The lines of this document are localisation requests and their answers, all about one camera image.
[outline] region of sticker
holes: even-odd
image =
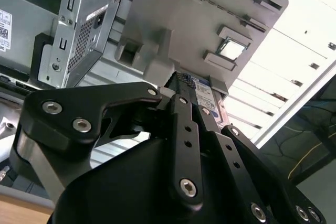
[[[0,10],[0,51],[10,49],[12,41],[12,15]]]
[[[198,105],[206,107],[211,110],[214,117],[218,117],[218,109],[215,103],[214,96],[212,94],[212,89],[206,81],[198,80],[193,77],[193,81],[196,85],[196,97]]]

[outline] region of yellow cable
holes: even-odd
[[[332,133],[330,136],[328,136],[328,138],[331,138],[332,136],[335,136],[336,132]],[[300,159],[300,161],[296,164],[296,166],[290,171],[290,173],[288,174],[288,179],[290,178],[290,176],[292,175],[292,173],[295,171],[296,168],[298,168],[298,166],[301,164],[301,162],[313,151],[315,150],[317,147],[319,147],[322,143],[319,143],[317,145],[315,145],[312,149],[309,150],[309,152],[307,152],[305,154],[305,156],[303,156],[302,159]]]

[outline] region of black metal bracket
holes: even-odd
[[[280,223],[326,223],[318,208],[238,128],[228,125],[222,134],[233,140],[263,202]]]

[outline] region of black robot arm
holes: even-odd
[[[50,223],[326,223],[239,129],[219,130],[190,86],[175,91],[127,83],[26,98],[10,158],[56,203]],[[142,131],[149,140],[91,169],[95,146]]]

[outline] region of hard drive label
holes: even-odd
[[[12,41],[12,15],[0,10],[0,50],[10,49]]]

